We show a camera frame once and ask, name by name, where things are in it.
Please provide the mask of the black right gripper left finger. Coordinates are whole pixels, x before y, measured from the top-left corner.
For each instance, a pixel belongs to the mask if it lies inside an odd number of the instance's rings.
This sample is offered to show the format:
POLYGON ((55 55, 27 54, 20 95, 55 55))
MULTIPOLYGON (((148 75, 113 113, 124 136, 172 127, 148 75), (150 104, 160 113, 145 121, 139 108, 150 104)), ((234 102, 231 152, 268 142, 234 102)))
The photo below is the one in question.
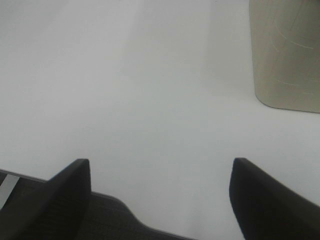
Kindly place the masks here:
POLYGON ((90 201, 90 162, 77 159, 0 211, 2 240, 73 240, 90 201))

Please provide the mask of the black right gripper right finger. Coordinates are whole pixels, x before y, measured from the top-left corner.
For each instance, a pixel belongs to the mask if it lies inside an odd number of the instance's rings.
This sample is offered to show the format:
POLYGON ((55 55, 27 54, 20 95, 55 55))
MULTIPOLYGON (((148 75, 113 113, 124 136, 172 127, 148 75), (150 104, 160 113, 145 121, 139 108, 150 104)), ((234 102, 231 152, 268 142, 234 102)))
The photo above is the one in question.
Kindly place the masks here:
POLYGON ((229 199, 246 240, 320 238, 320 207, 246 158, 233 161, 229 199))

